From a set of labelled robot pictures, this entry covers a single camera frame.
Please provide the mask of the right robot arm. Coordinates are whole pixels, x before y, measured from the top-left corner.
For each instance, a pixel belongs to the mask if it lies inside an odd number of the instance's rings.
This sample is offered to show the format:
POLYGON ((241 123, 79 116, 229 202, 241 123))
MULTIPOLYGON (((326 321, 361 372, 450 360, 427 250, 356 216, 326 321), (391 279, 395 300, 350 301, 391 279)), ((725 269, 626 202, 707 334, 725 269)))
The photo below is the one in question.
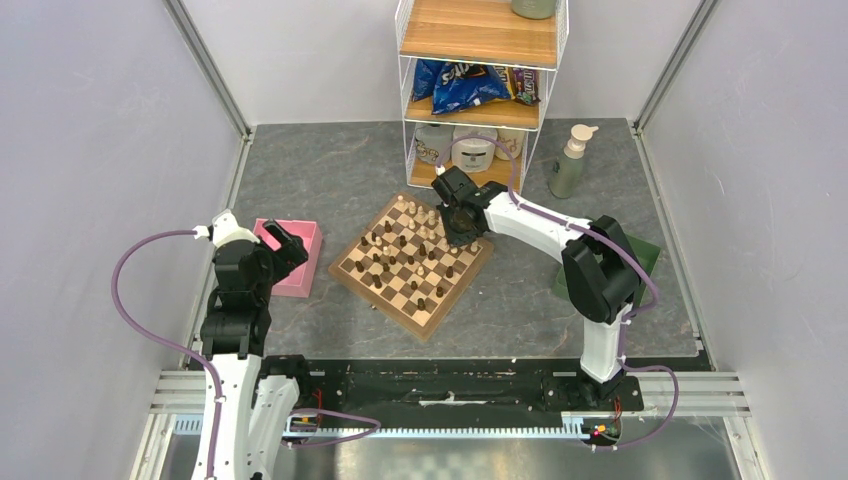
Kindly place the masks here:
POLYGON ((625 377, 622 328, 642 273, 618 222, 557 213, 501 183, 478 186, 457 167, 437 168, 432 187, 441 199, 437 209, 450 245, 469 245, 492 232, 561 261, 568 299, 584 320, 580 367, 568 401, 573 408, 591 409, 612 402, 625 377))

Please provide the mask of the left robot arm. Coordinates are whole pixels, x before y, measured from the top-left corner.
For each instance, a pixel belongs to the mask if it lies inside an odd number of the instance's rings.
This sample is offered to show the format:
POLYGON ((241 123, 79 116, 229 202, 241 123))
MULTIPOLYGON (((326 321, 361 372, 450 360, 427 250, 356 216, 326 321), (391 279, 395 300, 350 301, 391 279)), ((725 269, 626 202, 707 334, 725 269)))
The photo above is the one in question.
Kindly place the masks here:
POLYGON ((216 287, 201 325, 206 395, 195 479, 269 479, 291 411, 307 405, 314 383, 295 355, 264 355, 273 287, 308 261, 300 237, 275 220, 268 244, 230 211, 209 228, 216 287))

